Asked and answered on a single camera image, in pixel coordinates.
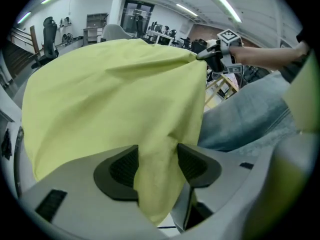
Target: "shelf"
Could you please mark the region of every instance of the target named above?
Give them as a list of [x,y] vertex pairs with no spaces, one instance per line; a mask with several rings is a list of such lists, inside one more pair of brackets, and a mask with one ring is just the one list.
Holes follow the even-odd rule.
[[68,25],[64,25],[64,26],[59,26],[56,30],[59,30],[59,29],[61,29],[61,28],[65,28],[65,27],[69,27],[69,26],[71,26],[72,25],[72,23],[71,24],[68,24]]
[[100,22],[100,21],[105,21],[105,19],[87,19],[87,22]]

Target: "black office chair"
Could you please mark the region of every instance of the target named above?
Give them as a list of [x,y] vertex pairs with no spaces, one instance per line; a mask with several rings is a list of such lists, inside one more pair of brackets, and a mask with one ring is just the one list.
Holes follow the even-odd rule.
[[43,66],[58,57],[59,52],[55,46],[57,34],[57,24],[52,17],[48,17],[43,22],[43,40],[44,40],[44,55],[41,56],[36,63],[32,64],[31,68]]
[[136,37],[142,39],[148,44],[154,44],[155,43],[154,41],[144,38],[144,35],[146,35],[147,33],[144,33],[143,31],[143,23],[144,23],[144,17],[139,15],[138,20],[136,21]]
[[199,40],[196,39],[191,44],[191,51],[196,54],[199,54],[206,48],[207,48],[207,42],[204,41],[203,39],[199,39]]
[[190,47],[189,47],[190,46],[190,38],[189,37],[187,37],[186,39],[182,38],[182,40],[183,40],[183,45],[181,48],[190,50]]
[[[175,37],[176,37],[176,34],[177,34],[177,31],[176,31],[175,29],[172,29],[172,30],[169,32],[168,36],[171,37],[171,38],[175,38]],[[170,43],[170,39],[165,38],[165,37],[163,37],[162,39],[160,39],[159,42],[158,42],[158,44],[163,45],[163,46],[167,46],[169,43]]]

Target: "white wall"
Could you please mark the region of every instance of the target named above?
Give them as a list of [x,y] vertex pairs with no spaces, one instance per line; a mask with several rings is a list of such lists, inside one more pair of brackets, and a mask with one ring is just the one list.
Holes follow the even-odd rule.
[[[153,8],[149,26],[151,26],[152,22],[157,22],[158,24],[163,25],[163,27],[168,26],[170,30],[176,30],[176,40],[179,40],[180,38],[187,38],[193,26],[193,23],[186,17],[160,5],[155,5]],[[188,24],[189,26],[187,33],[180,32],[183,24]]]
[[[52,0],[46,4],[39,4],[31,11],[31,15],[17,27],[22,30],[25,28],[25,31],[29,33],[29,28],[34,25],[37,43],[41,49],[41,43],[44,43],[43,22],[47,17],[53,17],[58,26],[61,18],[69,17],[72,26],[68,26],[66,32],[71,33],[73,37],[83,36],[83,29],[87,26],[87,15],[110,14],[112,3],[113,0]],[[61,43],[59,30],[55,42],[56,45]]]
[[112,0],[108,24],[118,24],[119,16],[122,14],[122,5],[124,0]]
[[0,85],[0,110],[15,122],[21,120],[21,109]]
[[4,80],[8,83],[10,80],[12,80],[12,77],[8,71],[7,65],[5,63],[4,56],[2,54],[2,50],[0,50],[0,65],[2,70],[0,69],[0,74],[4,76]]

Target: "jeans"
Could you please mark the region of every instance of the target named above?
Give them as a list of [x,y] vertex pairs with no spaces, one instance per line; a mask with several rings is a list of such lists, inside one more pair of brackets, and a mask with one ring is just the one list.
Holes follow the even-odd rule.
[[272,152],[282,138],[298,134],[282,99],[289,86],[276,71],[205,112],[198,146],[238,156]]

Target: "door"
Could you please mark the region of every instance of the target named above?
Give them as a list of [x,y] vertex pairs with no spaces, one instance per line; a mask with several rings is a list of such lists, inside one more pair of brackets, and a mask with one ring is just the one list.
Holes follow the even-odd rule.
[[151,13],[155,5],[143,1],[126,0],[123,7],[121,27],[125,32],[130,34],[137,33],[137,19],[141,15],[143,17],[143,32],[147,32]]

